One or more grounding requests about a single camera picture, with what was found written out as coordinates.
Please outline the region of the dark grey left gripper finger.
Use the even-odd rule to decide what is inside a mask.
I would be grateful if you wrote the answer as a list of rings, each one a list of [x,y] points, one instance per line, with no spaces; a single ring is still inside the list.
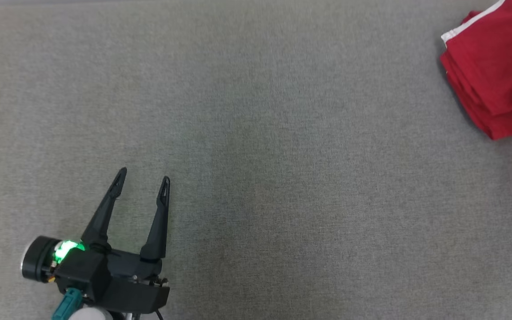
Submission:
[[[150,227],[148,239],[141,247],[140,259],[158,261],[165,258],[168,234],[170,179],[164,176],[156,197],[156,213]]]
[[[116,199],[120,196],[127,174],[127,168],[122,167],[108,188],[96,212],[89,221],[80,240],[86,249],[108,254],[112,247],[108,243],[108,226]]]

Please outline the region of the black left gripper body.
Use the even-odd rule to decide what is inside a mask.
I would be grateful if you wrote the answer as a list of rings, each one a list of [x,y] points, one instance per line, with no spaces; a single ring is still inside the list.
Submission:
[[[59,291],[77,292],[83,303],[110,312],[151,314],[165,306],[169,286],[160,278],[162,260],[113,249],[108,254],[81,242],[54,243],[54,281]]]

